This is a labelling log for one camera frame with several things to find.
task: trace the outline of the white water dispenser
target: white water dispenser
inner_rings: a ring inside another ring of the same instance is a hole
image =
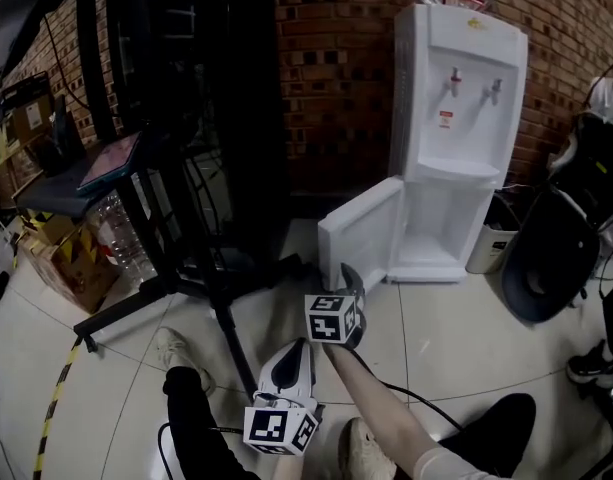
[[[491,16],[414,5],[395,18],[390,174],[319,223],[330,289],[340,264],[369,290],[455,282],[502,187],[522,107],[527,37]]]

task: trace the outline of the floor marking tape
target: floor marking tape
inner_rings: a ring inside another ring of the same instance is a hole
[[[55,416],[55,407],[57,407],[57,401],[62,394],[62,387],[64,382],[66,382],[66,377],[68,377],[68,372],[70,371],[70,367],[75,361],[77,357],[77,351],[79,350],[79,346],[82,343],[82,338],[77,338],[75,340],[75,344],[73,348],[70,349],[70,354],[68,354],[68,361],[62,368],[62,372],[59,374],[59,379],[57,380],[57,385],[55,386],[55,391],[53,392],[53,399],[48,406],[48,411],[46,411],[46,418],[44,419],[44,429],[42,431],[42,439],[39,442],[39,451],[37,452],[37,460],[35,461],[35,471],[33,472],[33,480],[39,480],[42,477],[42,469],[44,467],[44,452],[46,451],[46,442],[48,441],[48,434],[50,433],[50,423]]]

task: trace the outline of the yellow logo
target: yellow logo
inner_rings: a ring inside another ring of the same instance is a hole
[[[484,25],[477,18],[472,18],[472,19],[468,20],[468,26],[470,28],[474,28],[475,30],[486,30],[488,28],[486,25]]]

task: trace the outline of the brown cardboard box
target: brown cardboard box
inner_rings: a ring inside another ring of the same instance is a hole
[[[45,133],[51,127],[49,119],[51,114],[48,95],[40,96],[36,100],[17,107],[5,117],[8,144],[19,140],[19,143],[23,145]]]
[[[85,225],[58,245],[47,245],[30,235],[19,245],[48,286],[88,313],[97,311],[118,277]]]
[[[21,219],[28,234],[47,245],[60,242],[63,237],[69,235],[75,229],[70,217],[55,215],[54,213],[42,212],[33,218],[29,218],[22,212]]]

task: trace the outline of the smartphone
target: smartphone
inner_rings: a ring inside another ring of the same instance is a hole
[[[128,174],[135,158],[140,134],[141,132],[134,133],[106,146],[77,187],[77,193],[94,192],[103,185]]]

